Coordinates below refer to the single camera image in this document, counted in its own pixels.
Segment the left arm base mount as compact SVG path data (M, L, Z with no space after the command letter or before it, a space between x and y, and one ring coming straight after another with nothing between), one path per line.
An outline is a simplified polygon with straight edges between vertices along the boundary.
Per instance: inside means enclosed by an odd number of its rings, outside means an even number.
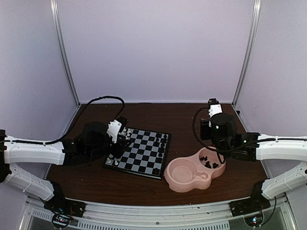
M64 202L52 203L50 201L42 201L44 208L53 214L60 214L68 217L82 218L85 212L86 204L80 201L66 199Z

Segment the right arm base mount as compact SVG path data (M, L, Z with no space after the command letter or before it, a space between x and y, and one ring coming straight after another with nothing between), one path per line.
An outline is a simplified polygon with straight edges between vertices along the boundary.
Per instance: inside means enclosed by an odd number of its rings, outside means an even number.
M254 212L261 212L263 209L270 208L271 203L267 199L247 198L229 203L233 217L246 215Z

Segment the black and white chessboard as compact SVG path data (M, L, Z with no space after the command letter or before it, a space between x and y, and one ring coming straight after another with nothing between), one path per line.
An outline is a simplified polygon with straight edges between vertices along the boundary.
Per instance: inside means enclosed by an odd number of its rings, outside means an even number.
M157 133L161 134L158 147L154 146ZM167 142L164 146L163 156L160 158L158 157L158 152L160 151L161 139L163 139L164 134L167 134ZM130 145L126 148L121 158L110 158L112 164L108 165L105 161L103 167L123 173L162 180L170 140L170 133L131 128ZM118 161L118 166L114 165L115 160ZM159 170L159 174L154 173L155 169Z

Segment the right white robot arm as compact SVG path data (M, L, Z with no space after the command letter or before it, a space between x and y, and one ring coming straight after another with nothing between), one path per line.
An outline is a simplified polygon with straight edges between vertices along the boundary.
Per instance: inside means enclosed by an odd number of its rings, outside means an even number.
M259 193L246 200L249 211L257 211L264 198L275 196L299 187L307 182L307 139L306 137L269 136L256 132L238 133L233 116L222 112L209 112L209 119L202 122L205 135L202 140L211 140L210 148L218 158L233 158L239 161L295 160L300 163L294 168L260 183Z

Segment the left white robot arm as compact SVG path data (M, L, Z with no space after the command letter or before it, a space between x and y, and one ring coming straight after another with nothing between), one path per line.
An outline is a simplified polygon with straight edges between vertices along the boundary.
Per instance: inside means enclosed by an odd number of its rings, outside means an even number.
M125 121L114 120L108 125L90 122L73 139L61 138L57 141L30 141L7 136L0 132L0 181L11 184L25 192L32 193L59 213L69 209L58 183L45 181L21 169L18 163L49 163L54 165L75 166L90 164L111 155L120 158L130 144L131 129Z

